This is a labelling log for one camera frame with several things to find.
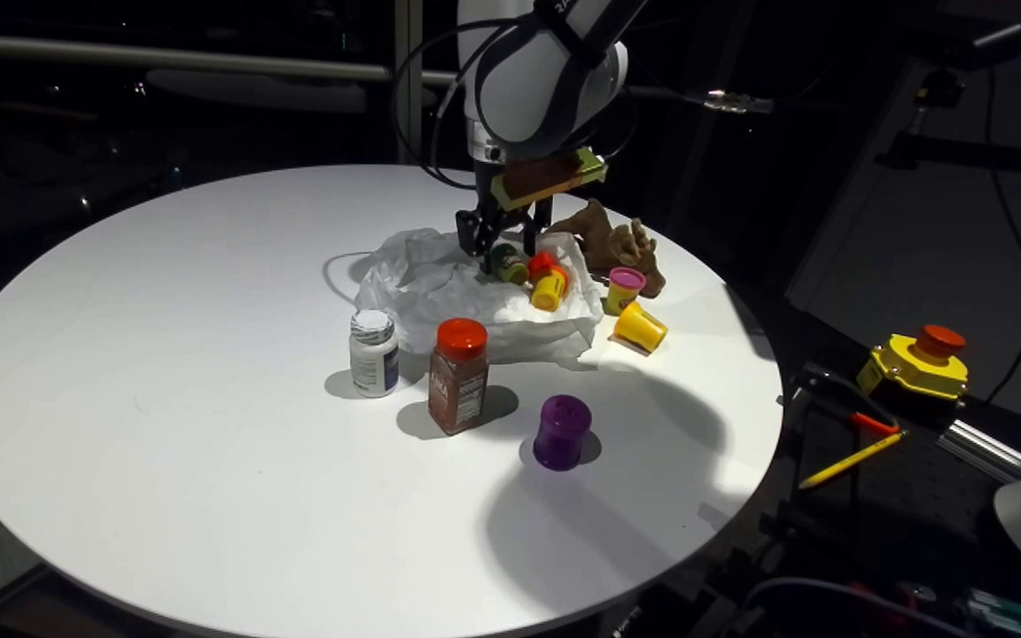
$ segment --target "purple cup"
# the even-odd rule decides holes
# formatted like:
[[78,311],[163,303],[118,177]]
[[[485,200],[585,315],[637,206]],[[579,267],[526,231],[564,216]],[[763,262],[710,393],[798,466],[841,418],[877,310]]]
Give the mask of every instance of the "purple cup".
[[585,401],[557,393],[543,406],[534,457],[543,468],[567,472],[582,466],[582,442],[593,426]]

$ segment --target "red bottle cap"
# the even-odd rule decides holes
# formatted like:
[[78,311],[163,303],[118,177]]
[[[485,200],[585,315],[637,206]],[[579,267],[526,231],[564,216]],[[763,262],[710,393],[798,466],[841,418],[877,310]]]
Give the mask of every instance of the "red bottle cap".
[[949,354],[961,354],[969,348],[969,341],[949,330],[949,328],[940,328],[940,324],[925,324],[914,348],[929,358],[949,358]]
[[478,358],[485,350],[485,328],[474,321],[442,321],[436,330],[436,350],[455,362]]

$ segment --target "plastic bag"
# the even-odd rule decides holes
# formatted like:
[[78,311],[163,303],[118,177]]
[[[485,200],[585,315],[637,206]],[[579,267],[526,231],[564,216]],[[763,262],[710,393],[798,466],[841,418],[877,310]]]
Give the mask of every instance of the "plastic bag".
[[396,345],[411,354],[436,348],[436,328],[452,315],[485,324],[488,362],[579,362],[603,321],[596,283],[570,233],[546,233],[570,272],[570,291],[557,311],[539,311],[513,283],[485,282],[478,260],[457,250],[455,233],[407,231],[368,254],[358,310],[379,310],[396,328]]

